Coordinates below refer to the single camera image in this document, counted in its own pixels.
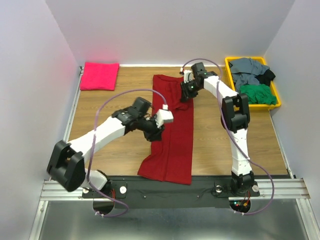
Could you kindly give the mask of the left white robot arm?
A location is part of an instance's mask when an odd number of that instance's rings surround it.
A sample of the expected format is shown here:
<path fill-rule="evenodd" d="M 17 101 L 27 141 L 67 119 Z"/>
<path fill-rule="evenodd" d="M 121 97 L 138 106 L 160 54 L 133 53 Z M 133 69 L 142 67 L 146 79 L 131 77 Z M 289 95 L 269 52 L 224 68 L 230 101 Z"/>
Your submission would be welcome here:
<path fill-rule="evenodd" d="M 168 105 L 164 104 L 156 114 L 148 116 L 151 103 L 138 97 L 129 107 L 115 111 L 102 124 L 74 140 L 58 141 L 47 166 L 47 173 L 64 187 L 73 192 L 79 187 L 94 189 L 100 197 L 111 193 L 107 176 L 90 165 L 93 155 L 111 141 L 134 130 L 143 132 L 147 141 L 160 141 L 166 123 L 174 120 Z"/>

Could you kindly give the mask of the dark red t shirt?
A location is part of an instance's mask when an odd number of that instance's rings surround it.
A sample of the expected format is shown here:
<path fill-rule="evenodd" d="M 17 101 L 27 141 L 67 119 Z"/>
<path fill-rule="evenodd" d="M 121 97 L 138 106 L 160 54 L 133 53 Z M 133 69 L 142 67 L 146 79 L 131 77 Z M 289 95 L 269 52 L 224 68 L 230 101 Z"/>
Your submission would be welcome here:
<path fill-rule="evenodd" d="M 152 89 L 161 93 L 173 114 L 173 122 L 166 124 L 161 141 L 151 143 L 150 155 L 137 172 L 141 177 L 175 184 L 192 183 L 194 142 L 194 102 L 181 102 L 182 78 L 157 74 Z"/>

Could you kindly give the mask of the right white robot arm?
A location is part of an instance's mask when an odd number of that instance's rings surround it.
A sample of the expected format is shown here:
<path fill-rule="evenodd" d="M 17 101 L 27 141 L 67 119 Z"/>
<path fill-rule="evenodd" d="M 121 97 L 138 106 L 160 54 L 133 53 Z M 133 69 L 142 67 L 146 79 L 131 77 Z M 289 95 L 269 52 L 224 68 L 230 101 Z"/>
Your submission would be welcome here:
<path fill-rule="evenodd" d="M 182 102 L 195 98 L 202 89 L 216 97 L 221 123 L 230 139 L 230 189 L 235 195 L 246 193 L 255 184 L 247 144 L 250 123 L 248 97 L 228 87 L 215 72 L 207 71 L 202 62 L 193 64 L 190 70 L 181 67 L 179 73 L 183 76 L 180 83 Z"/>

